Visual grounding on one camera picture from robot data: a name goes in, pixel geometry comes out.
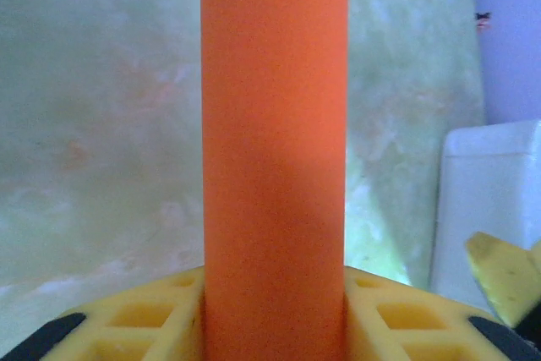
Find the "orange cylinder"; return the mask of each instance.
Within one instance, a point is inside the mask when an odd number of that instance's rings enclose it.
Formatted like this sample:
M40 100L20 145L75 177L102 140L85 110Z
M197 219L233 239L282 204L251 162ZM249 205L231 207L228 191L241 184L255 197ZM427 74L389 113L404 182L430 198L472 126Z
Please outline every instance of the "orange cylinder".
M347 0L201 0L205 359L342 360Z

